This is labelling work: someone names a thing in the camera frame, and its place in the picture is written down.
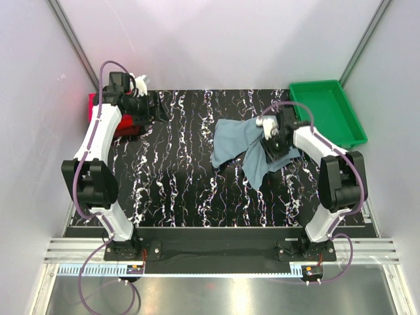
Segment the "grey blue t shirt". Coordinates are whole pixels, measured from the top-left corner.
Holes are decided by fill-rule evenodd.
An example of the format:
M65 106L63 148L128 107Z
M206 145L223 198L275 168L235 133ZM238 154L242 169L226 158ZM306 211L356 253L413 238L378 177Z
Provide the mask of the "grey blue t shirt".
M268 161L261 144L263 128L257 126L256 120L255 117L245 121L218 120L211 163L217 169L240 154L245 154L241 169L252 189L259 190L265 174L279 171L301 155L298 149L289 148L284 157Z

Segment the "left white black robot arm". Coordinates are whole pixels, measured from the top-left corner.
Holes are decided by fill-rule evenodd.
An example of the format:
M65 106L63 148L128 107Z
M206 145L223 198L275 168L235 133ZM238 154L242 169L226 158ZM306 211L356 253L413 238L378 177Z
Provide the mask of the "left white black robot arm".
M108 167L108 154L125 116L135 127L169 118L158 93L148 90L147 77L127 72L110 72L109 84L91 96L90 115L81 147L72 159L63 161L61 172L80 217L96 218L105 228L108 257L134 260L144 250L117 200L119 186Z

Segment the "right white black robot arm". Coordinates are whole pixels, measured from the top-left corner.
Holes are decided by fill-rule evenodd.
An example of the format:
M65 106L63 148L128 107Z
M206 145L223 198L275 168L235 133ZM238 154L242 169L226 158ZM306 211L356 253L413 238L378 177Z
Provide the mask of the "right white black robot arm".
M276 117L259 116L261 144L268 159L285 156L290 147L308 155L319 167L318 199L313 218L295 241L280 241L280 253L290 258L315 261L324 254L333 232L348 215L360 211L368 196L364 157L342 149L321 135L309 121L297 121L291 108Z

